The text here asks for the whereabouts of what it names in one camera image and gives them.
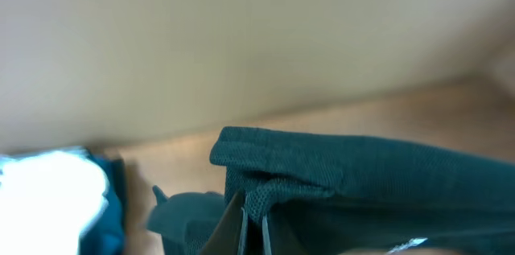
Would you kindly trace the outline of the black polo shirt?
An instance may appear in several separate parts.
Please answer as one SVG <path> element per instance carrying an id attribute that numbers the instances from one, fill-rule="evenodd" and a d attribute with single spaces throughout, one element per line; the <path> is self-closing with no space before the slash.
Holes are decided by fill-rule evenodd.
<path id="1" fill-rule="evenodd" d="M 157 200 L 147 227 L 168 254 L 200 254 L 245 193 L 246 254 L 278 212 L 307 254 L 514 252 L 514 166 L 385 138 L 226 127 L 210 153 L 225 191 Z"/>

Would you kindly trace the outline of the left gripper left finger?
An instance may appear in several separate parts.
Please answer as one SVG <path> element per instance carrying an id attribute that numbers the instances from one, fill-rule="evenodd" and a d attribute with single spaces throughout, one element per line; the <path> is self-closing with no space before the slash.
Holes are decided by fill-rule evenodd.
<path id="1" fill-rule="evenodd" d="M 244 208 L 245 193 L 237 192 L 200 255 L 246 255 L 248 214 Z"/>

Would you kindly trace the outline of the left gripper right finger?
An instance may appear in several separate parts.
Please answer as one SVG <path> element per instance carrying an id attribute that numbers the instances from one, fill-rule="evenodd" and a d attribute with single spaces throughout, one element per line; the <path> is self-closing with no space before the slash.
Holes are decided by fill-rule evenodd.
<path id="1" fill-rule="evenodd" d="M 262 218 L 264 255 L 307 255 L 289 223 L 278 213 Z"/>

